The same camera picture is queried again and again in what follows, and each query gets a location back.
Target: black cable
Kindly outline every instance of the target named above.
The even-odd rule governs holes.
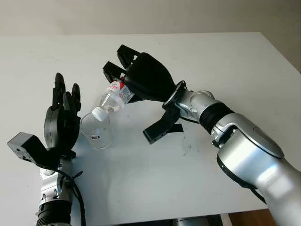
[[[69,180],[69,182],[72,185],[72,190],[74,192],[74,189],[76,191],[76,193],[74,192],[75,197],[78,199],[79,201],[79,208],[80,208],[80,218],[81,218],[81,226],[86,226],[86,216],[85,216],[85,206],[84,206],[84,201],[83,198],[81,196],[79,187],[76,185],[74,179],[69,176],[67,173],[59,170],[59,169],[55,169],[55,172],[58,172],[59,174],[63,175],[64,177],[66,177],[67,180]]]
[[[80,171],[79,173],[77,173],[74,177],[71,177],[67,173],[65,173],[65,172],[63,172],[63,171],[61,171],[59,169],[52,169],[50,167],[45,167],[45,166],[40,166],[40,165],[37,165],[37,166],[39,166],[41,168],[44,168],[44,169],[55,171],[55,172],[61,174],[63,177],[65,177],[71,183],[71,187],[72,187],[72,191],[74,193],[74,196],[79,201],[81,226],[86,226],[86,216],[85,216],[84,201],[83,201],[83,198],[81,196],[79,187],[76,185],[76,183],[75,183],[75,181],[73,179],[73,178],[79,177],[82,174],[82,171]]]
[[[256,197],[259,198],[264,204],[267,204],[267,203],[265,202],[264,197],[263,197],[262,195],[260,195],[257,191],[255,191],[255,189],[250,189],[250,190],[251,190],[251,192],[252,192],[254,195],[256,195]]]
[[[186,86],[186,82],[184,81],[184,80],[181,80],[181,81],[179,81],[178,82],[178,84],[176,84],[176,86],[178,86],[181,82],[183,82],[184,83],[184,85],[185,85],[185,88],[187,89],[187,86]]]
[[[191,119],[185,118],[185,117],[183,117],[183,116],[180,116],[180,119],[183,119],[183,120],[185,120],[185,121],[189,121],[189,122],[193,122],[193,123],[199,124],[198,121],[191,120]]]

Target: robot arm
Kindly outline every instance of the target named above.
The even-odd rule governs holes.
[[[135,101],[163,102],[162,118],[143,131],[150,144],[168,133],[179,117],[194,118],[219,148],[221,169],[258,197],[259,189],[277,225],[301,225],[301,173],[271,138],[210,92],[188,91],[184,81],[175,85],[168,70],[149,54],[124,45],[117,54],[125,70],[108,62],[103,68],[108,81],[123,81],[135,93]]]
[[[186,90],[176,105],[211,134],[223,172],[242,187],[260,190],[277,225],[301,225],[301,172],[270,137],[207,91]]]

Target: clear drinking glass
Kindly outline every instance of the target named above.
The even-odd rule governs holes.
[[[109,117],[99,121],[92,113],[86,114],[80,121],[80,130],[95,149],[104,149],[112,143]]]

